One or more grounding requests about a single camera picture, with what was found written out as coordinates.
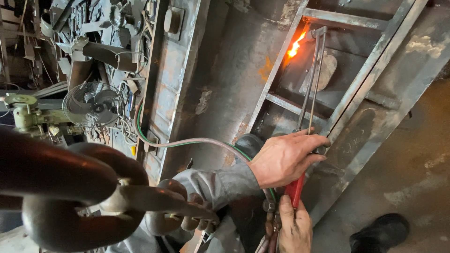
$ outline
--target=orange flame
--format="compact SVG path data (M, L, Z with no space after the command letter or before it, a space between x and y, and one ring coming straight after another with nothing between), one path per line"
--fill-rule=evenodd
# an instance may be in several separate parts
M299 41L301 41L306 35L306 32L303 32L300 35L300 38L298 38L298 40L296 42L294 42L294 44L292 45L292 49L288 51L288 55L290 57L294 57L297 54L298 49L300 48L300 45L298 44Z

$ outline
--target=black shoe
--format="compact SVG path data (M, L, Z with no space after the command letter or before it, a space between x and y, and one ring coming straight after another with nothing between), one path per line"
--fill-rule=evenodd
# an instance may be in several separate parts
M254 134L245 134L239 137L234 146L244 152L247 156L253 159L261 150L264 142Z
M385 253L406 240L410 224L398 213L377 218L368 227L350 236L352 253Z

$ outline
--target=right hand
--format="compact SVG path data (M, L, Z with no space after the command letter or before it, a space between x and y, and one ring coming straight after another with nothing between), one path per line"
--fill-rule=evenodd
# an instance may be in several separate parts
M310 253L312 244L312 222L305 206L300 201L297 211L288 195L279 204L281 231L279 234L280 253Z
M326 157L311 152L322 145L329 147L325 136L307 135L302 130L284 136L268 139L248 166L258 181L260 188L285 186L300 178L302 173L315 162Z

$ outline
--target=heavy chain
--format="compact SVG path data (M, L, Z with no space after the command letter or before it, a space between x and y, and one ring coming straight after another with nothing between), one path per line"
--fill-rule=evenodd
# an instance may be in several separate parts
M150 187L137 161L105 145L64 150L10 131L0 131L0 140L0 209L21 210L30 237L47 250L83 252L118 243L147 211L155 235L180 226L213 230L219 223L199 194L188 196L172 179ZM77 208L95 204L120 214L78 216Z

